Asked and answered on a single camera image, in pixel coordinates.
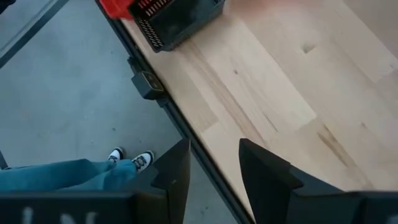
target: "shoe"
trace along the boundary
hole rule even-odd
[[[108,156],[108,160],[113,163],[117,163],[124,159],[125,151],[122,147],[116,147],[112,150],[111,154]]]
[[[149,167],[155,159],[155,155],[151,151],[146,151],[139,156],[135,157],[131,162],[136,165],[137,172],[140,173]]]

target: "person's leg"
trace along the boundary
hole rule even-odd
[[[119,190],[123,184],[135,178],[135,176],[149,167],[155,157],[150,151],[138,155],[133,160],[123,159],[122,149],[114,150],[108,159],[113,161],[116,166],[103,172],[85,183],[63,188],[61,190]]]
[[[116,164],[87,159],[0,170],[0,191],[57,190],[82,184]]]

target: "black plastic crate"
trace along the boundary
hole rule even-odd
[[[225,0],[136,0],[129,11],[154,52],[171,51],[223,12]]]

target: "wooden table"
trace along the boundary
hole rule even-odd
[[[343,190],[398,190],[398,1],[230,0],[173,52],[123,21],[245,207],[249,138]]]

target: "concrete floor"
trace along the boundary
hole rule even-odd
[[[53,3],[54,0],[18,0],[0,15],[0,57],[41,17],[48,9],[46,5]]]
[[[7,14],[27,10],[24,2]],[[1,32],[13,30],[9,21],[0,15]],[[160,156],[177,143],[165,112],[134,88],[126,59],[94,0],[70,0],[0,70],[0,150],[8,164],[102,161],[114,146]],[[184,223],[235,223],[194,158]]]

